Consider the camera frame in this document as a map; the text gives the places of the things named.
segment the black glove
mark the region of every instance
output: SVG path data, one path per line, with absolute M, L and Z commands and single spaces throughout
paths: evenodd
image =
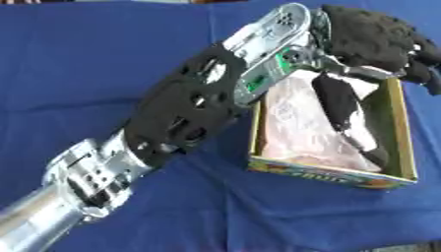
M 326 52 L 351 66 L 405 71 L 404 81 L 424 84 L 441 94 L 441 50 L 405 22 L 363 9 L 324 5 L 331 21 Z

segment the object in box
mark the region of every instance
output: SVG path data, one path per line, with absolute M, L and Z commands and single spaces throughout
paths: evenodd
M 330 124 L 311 86 L 317 75 L 296 72 L 267 93 L 263 157 L 379 172 Z
M 389 161 L 381 173 L 348 169 L 344 167 L 317 163 L 315 160 L 276 159 L 264 157 L 267 145 L 265 139 L 265 118 L 267 109 L 264 102 L 256 104 L 253 116 L 249 148 L 249 170 L 270 172 L 281 175 L 315 179 L 353 186 L 384 189 L 417 182 L 413 152 L 410 141 L 408 116 L 403 91 L 398 79 L 385 81 L 378 90 L 365 87 L 355 90 L 363 98 L 366 112 L 374 115 L 369 128 L 373 128 L 389 154 Z
M 384 167 L 389 155 L 381 141 L 366 126 L 369 117 L 366 117 L 361 98 L 354 91 L 357 87 L 325 73 L 312 81 L 312 88 L 334 130 L 356 147 L 365 158 Z

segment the aluminum forearm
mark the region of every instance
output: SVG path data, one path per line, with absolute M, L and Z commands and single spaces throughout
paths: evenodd
M 76 224 L 108 216 L 139 177 L 215 135 L 297 69 L 374 80 L 404 74 L 342 63 L 329 54 L 331 35 L 326 12 L 286 4 L 188 60 L 107 142 L 85 140 L 48 165 L 42 188 L 1 215 L 0 250 L 44 250 Z

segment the plastic bag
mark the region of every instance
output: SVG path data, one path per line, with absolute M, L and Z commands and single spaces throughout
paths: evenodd
M 380 171 L 332 128 L 311 87 L 316 76 L 313 72 L 297 71 L 268 91 L 262 156 L 307 165 Z M 365 97 L 375 89 L 364 86 L 360 96 Z

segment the robotic arm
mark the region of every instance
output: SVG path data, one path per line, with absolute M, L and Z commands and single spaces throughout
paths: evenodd
M 107 217 L 138 178 L 215 135 L 293 71 L 399 77 L 438 95 L 440 62 L 435 45 L 398 19 L 282 5 L 155 85 L 106 142 L 86 139 L 53 159 L 41 188 L 0 215 L 0 251 L 43 251 L 75 225 Z

